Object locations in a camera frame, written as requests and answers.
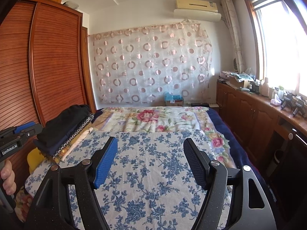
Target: blue gripper pad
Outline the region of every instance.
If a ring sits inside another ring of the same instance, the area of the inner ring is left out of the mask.
[[[17,134],[17,133],[21,132],[22,130],[24,130],[28,127],[31,127],[33,125],[35,125],[35,122],[31,121],[31,122],[28,122],[28,123],[24,123],[20,126],[17,126],[16,129],[14,130],[14,134]]]
[[[100,185],[104,184],[104,182],[106,181],[106,177],[110,171],[111,165],[117,153],[117,147],[118,147],[117,139],[115,137],[110,137],[109,140],[104,145],[103,149],[98,150],[98,151],[105,151],[105,153],[96,168],[96,178],[93,182],[95,189],[98,189]]]

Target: wooden wardrobe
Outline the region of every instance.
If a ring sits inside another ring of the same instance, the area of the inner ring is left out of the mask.
[[[73,104],[95,111],[81,29],[82,13],[59,3],[15,4],[0,26],[0,130],[29,121],[45,126]],[[28,141],[10,158],[18,188],[29,175],[26,158],[34,147]]]

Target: black folded shirt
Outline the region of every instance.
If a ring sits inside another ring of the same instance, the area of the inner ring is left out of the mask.
[[[48,121],[37,139],[47,148],[58,143],[68,131],[88,116],[90,108],[87,104],[72,105],[62,111],[56,118]]]

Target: floral bedsheet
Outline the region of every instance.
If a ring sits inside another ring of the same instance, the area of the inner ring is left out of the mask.
[[[96,196],[110,228],[191,229],[206,192],[195,183],[183,153],[183,141],[191,137],[199,149],[214,159],[204,132],[92,131],[59,165],[69,167],[90,158],[103,148],[109,136],[119,140],[118,153],[105,184],[96,190]],[[31,196],[35,195],[51,165],[48,160],[42,162],[26,180],[25,188]],[[84,229],[73,185],[69,191],[76,227]],[[218,229],[225,227],[230,201],[226,191]]]
[[[203,130],[215,158],[228,168],[236,168],[228,140],[211,121],[207,107],[117,107],[105,108],[93,123],[100,131],[176,132]]]

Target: navy blue blanket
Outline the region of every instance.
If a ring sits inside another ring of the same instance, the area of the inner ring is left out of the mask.
[[[262,187],[267,187],[266,182],[260,175],[259,171],[256,169],[256,167],[251,163],[251,161],[248,159],[248,155],[245,152],[245,150],[241,147],[241,145],[238,143],[238,141],[235,139],[234,135],[230,131],[230,129],[225,125],[223,120],[220,118],[219,114],[209,108],[207,111],[211,121],[214,124],[214,127],[216,130],[224,135],[224,137],[229,140],[229,146],[230,146],[230,155],[232,159],[234,160],[234,163],[236,166],[240,169],[243,165],[248,165],[252,168],[253,172],[255,173],[257,179],[259,180]]]

